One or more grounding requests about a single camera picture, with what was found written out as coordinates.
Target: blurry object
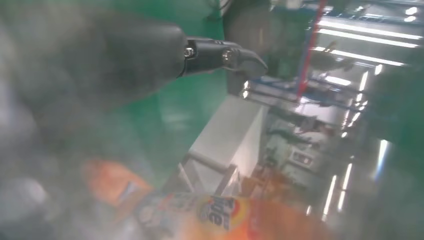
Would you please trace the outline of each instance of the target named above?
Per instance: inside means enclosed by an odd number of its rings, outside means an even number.
[[[312,156],[309,156],[296,148],[293,148],[289,159],[292,162],[307,168],[309,168],[313,162]]]
[[[324,50],[317,51],[310,57],[310,67],[314,70],[329,72],[336,69],[343,69],[347,72],[353,68],[355,60],[353,58],[344,58],[337,61],[331,52],[336,49],[337,41],[331,42]]]
[[[83,173],[94,196],[113,206],[118,206],[134,191],[153,189],[140,176],[115,161],[90,160],[83,167]]]
[[[1,11],[0,30],[9,41],[0,51],[10,82],[52,142],[181,76],[267,71],[237,44],[186,37],[175,24],[130,13],[58,3]]]
[[[300,130],[302,132],[309,132],[314,129],[314,126],[316,124],[317,116],[309,116],[303,120],[302,124],[300,125]]]
[[[331,240],[319,219],[286,204],[193,193],[134,193],[119,207],[136,216],[152,240]]]
[[[6,239],[30,239],[43,233],[50,240],[47,222],[51,205],[43,186],[32,178],[14,178],[0,183],[0,233]]]

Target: green floor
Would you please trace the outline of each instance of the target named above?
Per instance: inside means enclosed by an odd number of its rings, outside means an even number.
[[[221,21],[204,20],[213,12],[206,0],[116,0],[102,5],[177,23],[190,36],[224,38]],[[160,187],[224,100],[226,86],[223,70],[179,78],[82,130],[64,148],[74,158],[88,154],[122,161]]]

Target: metal frame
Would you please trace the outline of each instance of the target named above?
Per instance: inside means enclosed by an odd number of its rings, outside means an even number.
[[[197,162],[201,165],[208,167],[209,169],[218,172],[223,175],[221,182],[218,184],[215,195],[222,195],[231,183],[238,180],[239,171],[236,165],[230,164],[228,167],[217,163],[216,161],[209,159],[196,152],[188,152],[184,159],[178,164],[176,171],[168,178],[166,183],[163,185],[162,190],[164,192],[191,192],[194,193],[194,183],[190,180],[189,175],[186,172],[185,166],[190,163]],[[200,176],[196,172],[191,172],[191,175],[196,175],[195,181],[199,181]]]

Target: fluorescent light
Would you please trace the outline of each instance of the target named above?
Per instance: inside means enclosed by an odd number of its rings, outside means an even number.
[[[346,190],[348,188],[349,177],[351,176],[351,170],[352,170],[352,163],[349,163],[349,165],[347,165],[346,174],[344,175],[343,187],[342,187],[343,190]]]
[[[367,42],[373,42],[378,44],[387,44],[387,45],[393,45],[393,46],[399,46],[399,47],[405,47],[405,48],[416,48],[418,47],[417,44],[408,43],[408,42],[401,42],[401,41],[393,41],[393,40],[387,40],[382,38],[376,38],[376,37],[370,37],[370,36],[364,36],[364,35],[357,35],[352,33],[347,33],[343,31],[334,31],[329,29],[320,29],[318,33],[321,34],[327,34],[327,35],[333,35],[348,39],[356,39],[356,40],[362,40]]]
[[[356,32],[390,36],[390,37],[397,37],[397,38],[403,38],[403,39],[418,40],[418,39],[423,38],[422,36],[417,36],[417,35],[404,34],[404,33],[393,32],[393,31],[384,31],[384,30],[379,30],[379,29],[372,29],[372,28],[361,27],[361,26],[353,26],[353,25],[347,25],[347,24],[331,22],[331,21],[324,21],[324,20],[320,21],[318,24],[321,25],[321,26],[331,27],[331,28],[336,28],[336,29],[346,29],[346,30],[351,30],[351,31],[356,31]]]
[[[306,216],[309,216],[309,215],[311,214],[311,210],[312,210],[311,205],[307,206],[307,209],[306,209]]]
[[[367,84],[368,79],[368,71],[362,74],[362,78],[360,80],[359,91],[363,91],[365,89],[365,84]]]
[[[324,215],[327,215],[329,213],[330,203],[333,197],[334,186],[336,185],[336,179],[337,179],[336,175],[332,176],[330,189],[328,190],[327,200],[325,201],[324,212],[323,212]]]
[[[415,16],[409,16],[409,17],[405,18],[404,21],[409,23],[409,22],[414,21],[415,19],[417,19]]]
[[[383,70],[383,65],[382,65],[382,64],[378,64],[378,65],[375,67],[374,75],[379,75],[379,74],[382,72],[382,70]]]
[[[356,96],[356,101],[357,102],[359,102],[359,101],[361,101],[362,100],[362,93],[359,93],[357,96]]]
[[[380,141],[380,149],[378,151],[377,167],[375,169],[374,177],[377,177],[377,175],[380,173],[380,171],[383,168],[383,163],[384,163],[388,146],[389,146],[388,141],[384,139]]]
[[[340,212],[343,209],[343,202],[345,201],[345,191],[341,191],[340,198],[338,199],[337,209]]]
[[[414,15],[418,12],[418,8],[416,8],[415,6],[408,8],[405,10],[405,14],[406,15]]]
[[[322,46],[317,46],[314,50],[315,51],[323,51],[323,50],[325,50],[325,48],[322,47]],[[366,60],[366,61],[370,61],[370,62],[376,62],[376,63],[380,63],[380,64],[388,64],[388,65],[393,65],[393,66],[403,66],[403,65],[405,65],[402,62],[390,61],[390,60],[385,60],[385,59],[381,59],[381,58],[364,56],[364,55],[359,55],[359,54],[355,54],[355,53],[351,53],[351,52],[345,52],[345,51],[339,51],[339,50],[333,50],[333,51],[331,51],[331,53],[335,54],[335,55],[345,56],[345,57],[354,58],[354,59],[362,59],[362,60]]]
[[[352,83],[349,80],[338,78],[338,77],[335,77],[335,76],[327,76],[327,77],[325,77],[325,80],[327,80],[327,82],[339,84],[339,85],[343,85],[343,86],[348,86]]]
[[[249,96],[248,91],[243,91],[243,98],[246,99]]]
[[[355,113],[355,115],[354,115],[354,116],[353,116],[353,118],[352,118],[352,122],[355,122],[356,120],[358,120],[359,115],[361,115],[361,113],[360,113],[360,112]]]
[[[249,84],[249,81],[246,81],[245,83],[244,83],[244,89],[246,90],[246,89],[249,89],[250,88],[250,84]]]

